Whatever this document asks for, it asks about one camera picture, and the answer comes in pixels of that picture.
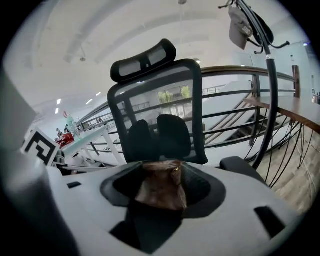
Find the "white ceiling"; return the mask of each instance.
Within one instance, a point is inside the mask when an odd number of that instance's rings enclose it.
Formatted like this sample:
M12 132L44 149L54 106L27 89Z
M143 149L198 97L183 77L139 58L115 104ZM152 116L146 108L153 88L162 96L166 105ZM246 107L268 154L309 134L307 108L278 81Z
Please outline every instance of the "white ceiling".
M199 58L201 67L217 65L239 52L229 40L228 10L218 9L225 3L49 0L21 27L4 67L26 101L43 116L54 115L57 99L62 99L62 110L72 113L87 108L89 99L94 99L94 105L98 92L106 96L115 84L110 79L115 61L144 52L163 38L174 43L177 59ZM275 1L247 3L271 27L276 44L283 43L283 34L297 28ZM291 42L301 40L297 33L290 35ZM248 53L253 50L254 46L246 49Z

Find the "black slot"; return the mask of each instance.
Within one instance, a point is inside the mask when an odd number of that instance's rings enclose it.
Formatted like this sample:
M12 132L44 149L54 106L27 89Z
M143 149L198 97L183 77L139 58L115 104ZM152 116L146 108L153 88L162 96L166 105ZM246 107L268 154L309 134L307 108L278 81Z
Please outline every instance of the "black slot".
M270 238L274 238L285 228L285 225L282 223L282 221L268 206L257 207L254 209L254 211L258 215L265 230L270 235Z
M78 187L78 186L80 186L80 185L81 185L81 183L78 182L78 181L71 182L71 183L67 184L67 186L68 186L69 189L73 189L73 188Z

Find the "person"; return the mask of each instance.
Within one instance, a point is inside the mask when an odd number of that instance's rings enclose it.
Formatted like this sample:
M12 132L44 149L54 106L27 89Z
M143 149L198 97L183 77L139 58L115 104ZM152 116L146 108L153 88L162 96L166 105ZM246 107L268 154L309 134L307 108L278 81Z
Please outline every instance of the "person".
M61 138L62 137L62 132L60 131L60 129L57 128L56 131L58 132L58 138Z
M65 125L64 133L65 133L65 134L66 134L66 133L70 133L68 124Z

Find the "chair headrest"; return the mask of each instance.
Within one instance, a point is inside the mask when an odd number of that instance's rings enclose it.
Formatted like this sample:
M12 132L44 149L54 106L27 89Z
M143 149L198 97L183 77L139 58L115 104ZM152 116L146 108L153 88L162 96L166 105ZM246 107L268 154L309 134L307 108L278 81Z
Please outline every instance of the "chair headrest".
M113 81L123 84L155 71L175 60L177 50L167 39L162 39L156 46L131 58L115 62L110 70Z

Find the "red object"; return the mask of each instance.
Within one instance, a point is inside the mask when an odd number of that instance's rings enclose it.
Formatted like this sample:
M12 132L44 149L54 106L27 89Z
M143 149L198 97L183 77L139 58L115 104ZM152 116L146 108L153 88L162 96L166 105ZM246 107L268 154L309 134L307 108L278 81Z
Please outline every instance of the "red object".
M72 136L71 132L67 132L65 134L62 134L62 138L58 139L56 143L60 145L60 149L62 149L64 146L74 142L75 139Z

